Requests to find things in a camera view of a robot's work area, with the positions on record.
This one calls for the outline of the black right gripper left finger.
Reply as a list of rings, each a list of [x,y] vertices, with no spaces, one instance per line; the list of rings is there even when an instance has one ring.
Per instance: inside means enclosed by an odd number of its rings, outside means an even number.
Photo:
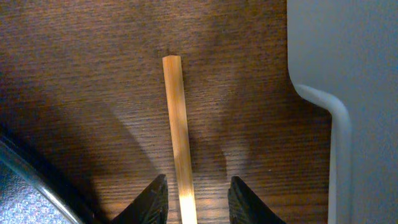
[[[166,224],[168,196],[166,175],[160,174],[111,223]]]

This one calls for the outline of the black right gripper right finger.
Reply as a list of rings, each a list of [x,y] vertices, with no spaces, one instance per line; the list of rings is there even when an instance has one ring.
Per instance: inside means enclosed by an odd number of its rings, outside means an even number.
[[[285,224],[238,176],[231,178],[228,206],[232,224]]]

